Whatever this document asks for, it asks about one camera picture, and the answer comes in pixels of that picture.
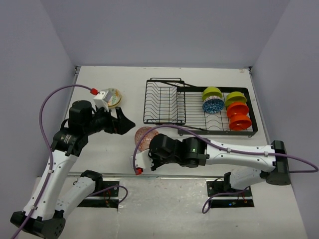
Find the red pink patterned bowl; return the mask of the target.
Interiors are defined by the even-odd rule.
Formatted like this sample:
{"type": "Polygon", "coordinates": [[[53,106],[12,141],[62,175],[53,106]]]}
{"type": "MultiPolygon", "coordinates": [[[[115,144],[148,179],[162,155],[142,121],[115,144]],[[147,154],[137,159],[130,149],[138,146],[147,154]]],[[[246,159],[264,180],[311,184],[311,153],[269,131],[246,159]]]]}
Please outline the red pink patterned bowl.
{"type": "Polygon", "coordinates": [[[149,145],[150,145],[150,142],[151,140],[159,134],[159,132],[157,130],[152,130],[151,132],[149,132],[148,134],[146,134],[141,143],[138,144],[138,142],[141,140],[142,136],[149,130],[151,129],[151,127],[149,126],[143,126],[141,128],[139,128],[136,133],[135,133],[135,137],[134,137],[134,140],[135,140],[135,145],[138,145],[138,150],[139,152],[143,152],[144,150],[147,150],[149,149],[149,145]]]}

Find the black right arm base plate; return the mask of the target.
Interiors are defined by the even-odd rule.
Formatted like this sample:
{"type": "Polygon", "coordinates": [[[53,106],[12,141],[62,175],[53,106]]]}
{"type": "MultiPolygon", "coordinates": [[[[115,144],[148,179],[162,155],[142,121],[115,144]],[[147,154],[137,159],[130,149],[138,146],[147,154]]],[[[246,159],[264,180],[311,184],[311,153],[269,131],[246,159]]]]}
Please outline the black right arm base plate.
{"type": "MultiPolygon", "coordinates": [[[[223,181],[217,178],[213,181],[206,182],[207,195],[211,197],[218,193],[225,193],[223,188],[223,181]]],[[[210,208],[252,208],[255,207],[252,191],[249,187],[244,193],[236,195],[219,195],[213,197],[208,202],[210,208]]]]}

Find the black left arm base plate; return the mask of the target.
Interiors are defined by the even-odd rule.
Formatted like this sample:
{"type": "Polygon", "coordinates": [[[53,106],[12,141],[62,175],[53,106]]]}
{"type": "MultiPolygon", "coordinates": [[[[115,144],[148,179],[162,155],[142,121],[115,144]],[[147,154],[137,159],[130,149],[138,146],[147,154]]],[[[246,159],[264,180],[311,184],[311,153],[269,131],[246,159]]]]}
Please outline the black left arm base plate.
{"type": "Polygon", "coordinates": [[[119,206],[119,181],[103,181],[102,189],[114,186],[108,191],[102,192],[96,196],[84,199],[79,205],[79,208],[114,208],[119,206]]]}

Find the yellow sun pattern bowl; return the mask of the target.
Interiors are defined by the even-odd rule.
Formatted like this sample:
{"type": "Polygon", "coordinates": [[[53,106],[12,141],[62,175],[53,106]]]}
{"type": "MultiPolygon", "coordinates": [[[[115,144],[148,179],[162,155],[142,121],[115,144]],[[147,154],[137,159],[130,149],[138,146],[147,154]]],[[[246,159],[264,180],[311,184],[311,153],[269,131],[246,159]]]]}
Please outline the yellow sun pattern bowl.
{"type": "Polygon", "coordinates": [[[111,104],[111,102],[108,102],[108,108],[113,109],[113,108],[119,106],[120,103],[121,103],[121,101],[122,101],[122,99],[119,99],[119,100],[118,100],[116,103],[114,103],[114,104],[111,104]]]}

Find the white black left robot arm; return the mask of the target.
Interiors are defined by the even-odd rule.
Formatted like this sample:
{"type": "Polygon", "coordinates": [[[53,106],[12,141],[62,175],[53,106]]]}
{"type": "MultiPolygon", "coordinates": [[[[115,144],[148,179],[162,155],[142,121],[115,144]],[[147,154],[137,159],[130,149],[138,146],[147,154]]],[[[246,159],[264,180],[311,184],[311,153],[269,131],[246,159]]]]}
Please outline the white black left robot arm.
{"type": "Polygon", "coordinates": [[[69,118],[61,124],[49,148],[50,156],[37,188],[22,211],[14,212],[11,223],[20,230],[43,239],[57,239],[64,230],[67,217],[88,196],[103,192],[102,175],[86,170],[73,187],[59,198],[70,169],[77,161],[90,135],[104,131],[123,135],[135,127],[120,107],[116,117],[89,101],[72,104],[69,118]]]}

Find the white floral leaf bowl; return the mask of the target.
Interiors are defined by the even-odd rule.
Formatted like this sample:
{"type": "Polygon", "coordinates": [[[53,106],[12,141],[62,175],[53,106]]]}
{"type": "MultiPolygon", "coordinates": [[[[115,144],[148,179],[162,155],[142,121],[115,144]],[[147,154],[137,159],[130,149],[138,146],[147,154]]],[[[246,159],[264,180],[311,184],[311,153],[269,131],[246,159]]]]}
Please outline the white floral leaf bowl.
{"type": "Polygon", "coordinates": [[[108,100],[108,102],[111,102],[111,104],[114,104],[119,99],[122,99],[121,92],[116,88],[108,88],[105,90],[105,92],[107,93],[107,100],[108,100]]]}

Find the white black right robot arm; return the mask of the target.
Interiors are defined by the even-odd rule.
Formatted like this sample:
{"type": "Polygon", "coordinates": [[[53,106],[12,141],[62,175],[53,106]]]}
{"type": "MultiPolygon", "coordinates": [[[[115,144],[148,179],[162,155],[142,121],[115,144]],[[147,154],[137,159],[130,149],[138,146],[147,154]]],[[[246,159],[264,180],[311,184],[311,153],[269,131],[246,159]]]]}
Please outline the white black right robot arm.
{"type": "Polygon", "coordinates": [[[242,146],[197,137],[179,141],[159,134],[151,140],[148,156],[152,171],[165,164],[187,168],[215,164],[242,166],[242,170],[224,175],[222,189],[229,196],[263,181],[277,186],[291,183],[288,161],[276,152],[275,144],[242,146]]]}

